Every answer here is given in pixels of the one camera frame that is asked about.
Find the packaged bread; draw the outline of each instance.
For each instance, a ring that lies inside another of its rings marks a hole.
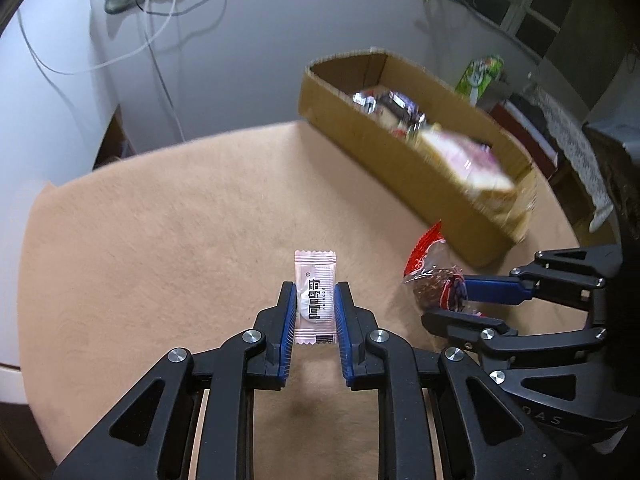
[[[514,205],[517,188],[492,155],[490,146],[441,130],[437,124],[419,130],[412,144],[483,206],[501,212]]]

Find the tabletop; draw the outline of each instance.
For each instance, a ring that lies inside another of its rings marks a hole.
[[[47,187],[24,239],[18,328],[27,398],[53,457],[169,349],[216,348],[250,328],[294,279],[295,250],[334,250],[356,304],[413,346],[439,348],[400,287],[427,228],[301,122],[207,137]],[[483,271],[576,245],[540,175],[526,239]],[[490,313],[523,333],[584,323],[584,313],[542,300]],[[344,386],[335,346],[296,346],[287,386],[256,392],[254,437],[256,479],[376,478],[377,395]]]

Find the metal bolt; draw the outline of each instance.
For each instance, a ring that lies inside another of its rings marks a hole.
[[[184,348],[174,348],[173,350],[169,350],[167,358],[172,363],[179,363],[187,358],[187,351]]]
[[[386,340],[389,339],[389,332],[387,332],[386,330],[373,330],[370,334],[369,337],[373,339],[373,341],[375,341],[376,343],[383,343]]]
[[[485,341],[487,341],[488,339],[493,339],[495,336],[495,332],[493,328],[485,328],[484,330],[482,330],[482,332],[480,333],[480,337],[482,339],[484,339]]]
[[[489,377],[491,377],[496,384],[502,384],[505,379],[504,372],[502,370],[494,370],[489,374]]]
[[[449,361],[462,361],[465,353],[460,348],[450,346],[444,351],[444,355]]]
[[[257,330],[247,330],[244,334],[242,334],[242,341],[245,343],[255,343],[256,341],[260,341],[262,334]]]

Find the cardboard box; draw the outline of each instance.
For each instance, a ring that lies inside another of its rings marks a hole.
[[[473,202],[462,186],[364,114],[352,95],[377,84],[409,96],[429,121],[490,145],[518,186],[514,209],[499,214]],[[472,266],[485,266],[525,237],[536,187],[530,156],[484,112],[422,67],[381,50],[319,60],[305,70],[298,110],[427,223],[442,220],[447,241]]]

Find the green package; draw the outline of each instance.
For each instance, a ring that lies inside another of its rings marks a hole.
[[[504,61],[500,56],[473,60],[456,85],[456,92],[468,98],[472,106],[476,106],[489,83],[500,77],[503,65]]]

